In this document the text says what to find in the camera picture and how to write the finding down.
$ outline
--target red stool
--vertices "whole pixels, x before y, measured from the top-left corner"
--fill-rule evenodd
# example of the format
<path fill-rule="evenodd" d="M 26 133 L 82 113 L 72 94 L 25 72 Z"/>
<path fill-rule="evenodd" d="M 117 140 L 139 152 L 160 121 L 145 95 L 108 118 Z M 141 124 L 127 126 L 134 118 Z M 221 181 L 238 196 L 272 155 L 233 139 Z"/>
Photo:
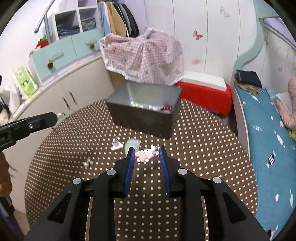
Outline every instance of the red stool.
<path fill-rule="evenodd" d="M 210 112 L 219 114 L 222 118 L 228 116 L 232 103 L 228 84 L 226 84 L 227 89 L 225 92 L 186 82 L 178 82 L 175 86 L 182 88 L 182 99 L 206 108 Z"/>

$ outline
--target polka dot mat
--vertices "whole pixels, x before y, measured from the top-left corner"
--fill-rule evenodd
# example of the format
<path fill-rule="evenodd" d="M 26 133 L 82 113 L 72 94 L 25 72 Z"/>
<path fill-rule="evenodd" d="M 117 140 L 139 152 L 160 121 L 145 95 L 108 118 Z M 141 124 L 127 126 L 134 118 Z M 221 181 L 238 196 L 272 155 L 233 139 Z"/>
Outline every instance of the polka dot mat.
<path fill-rule="evenodd" d="M 252 164 L 219 117 L 182 101 L 172 138 L 165 140 L 115 125 L 105 102 L 100 101 L 63 120 L 37 150 L 25 186 L 30 226 L 74 178 L 96 178 L 125 158 L 124 149 L 110 149 L 114 134 L 122 143 L 139 139 L 141 149 L 165 145 L 168 155 L 178 159 L 183 168 L 202 178 L 221 177 L 255 215 L 257 188 Z M 94 163 L 85 169 L 81 162 L 87 157 Z M 178 240 L 180 200 L 166 196 L 158 157 L 145 164 L 135 163 L 130 194 L 126 199 L 115 199 L 114 206 L 116 240 Z M 208 240 L 205 206 L 204 221 Z"/>

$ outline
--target wardrobe door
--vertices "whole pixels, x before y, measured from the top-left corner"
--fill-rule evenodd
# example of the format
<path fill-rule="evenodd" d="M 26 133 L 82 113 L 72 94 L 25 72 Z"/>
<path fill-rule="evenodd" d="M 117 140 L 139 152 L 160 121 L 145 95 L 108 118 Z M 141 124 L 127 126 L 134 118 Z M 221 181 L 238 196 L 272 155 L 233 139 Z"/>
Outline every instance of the wardrobe door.
<path fill-rule="evenodd" d="M 181 43 L 184 67 L 203 73 L 207 52 L 207 1 L 173 0 L 176 39 Z"/>
<path fill-rule="evenodd" d="M 145 0 L 148 27 L 156 28 L 175 36 L 172 0 Z"/>
<path fill-rule="evenodd" d="M 208 33 L 205 74 L 222 77 L 226 83 L 230 83 L 238 55 L 239 14 L 238 1 L 207 1 Z"/>

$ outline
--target folded clothes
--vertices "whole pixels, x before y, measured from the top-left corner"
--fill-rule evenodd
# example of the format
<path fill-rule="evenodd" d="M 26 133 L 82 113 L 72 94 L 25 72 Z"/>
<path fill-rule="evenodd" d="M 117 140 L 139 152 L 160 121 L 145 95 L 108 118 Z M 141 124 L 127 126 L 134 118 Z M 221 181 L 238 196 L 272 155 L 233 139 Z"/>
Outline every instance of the folded clothes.
<path fill-rule="evenodd" d="M 94 17 L 86 18 L 81 20 L 83 32 L 96 29 L 96 20 Z"/>
<path fill-rule="evenodd" d="M 242 84 L 253 85 L 262 88 L 261 81 L 257 73 L 254 71 L 237 70 L 235 78 L 237 82 L 240 82 Z"/>
<path fill-rule="evenodd" d="M 80 33 L 79 30 L 64 30 L 64 31 L 60 31 L 59 37 L 65 36 L 65 35 L 74 35 L 74 34 L 78 34 Z"/>
<path fill-rule="evenodd" d="M 57 25 L 57 33 L 59 37 L 74 35 L 80 33 L 79 26 L 73 26 L 71 28 L 63 28 L 61 25 Z"/>

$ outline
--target cabinet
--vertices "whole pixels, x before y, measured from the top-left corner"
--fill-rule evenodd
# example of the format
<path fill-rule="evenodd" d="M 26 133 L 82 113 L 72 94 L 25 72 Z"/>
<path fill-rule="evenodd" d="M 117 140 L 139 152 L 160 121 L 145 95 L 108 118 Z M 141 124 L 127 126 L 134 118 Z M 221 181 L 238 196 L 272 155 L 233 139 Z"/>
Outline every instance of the cabinet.
<path fill-rule="evenodd" d="M 36 76 L 34 75 L 37 75 L 36 80 L 39 79 L 42 82 L 42 80 L 58 69 L 76 60 L 77 56 L 72 39 L 65 38 L 40 49 L 39 51 L 33 53 L 30 58 L 33 64 L 32 67 L 29 61 L 31 73 L 35 79 Z M 49 61 L 53 63 L 53 67 L 51 69 L 47 66 Z"/>
<path fill-rule="evenodd" d="M 61 85 L 76 110 L 106 99 L 114 92 L 110 73 L 105 69 L 102 59 L 83 67 L 74 76 L 64 78 Z"/>
<path fill-rule="evenodd" d="M 52 42 L 77 34 L 75 31 L 59 33 L 57 26 L 63 30 L 78 30 L 80 33 L 90 31 L 91 29 L 83 24 L 88 18 L 94 18 L 94 25 L 91 29 L 102 28 L 102 18 L 97 0 L 62 0 L 59 4 L 59 12 L 53 13 L 49 17 Z"/>
<path fill-rule="evenodd" d="M 73 71 L 53 83 L 18 117 L 19 119 L 47 112 L 64 112 L 69 116 L 84 106 L 109 97 L 114 92 L 109 72 L 100 58 Z M 16 210 L 25 213 L 25 183 L 36 150 L 51 132 L 51 128 L 35 132 L 4 150 L 6 160 L 17 170 L 11 171 L 13 190 L 10 195 Z"/>
<path fill-rule="evenodd" d="M 83 32 L 72 36 L 77 58 L 100 50 L 99 40 L 104 36 L 102 28 Z"/>

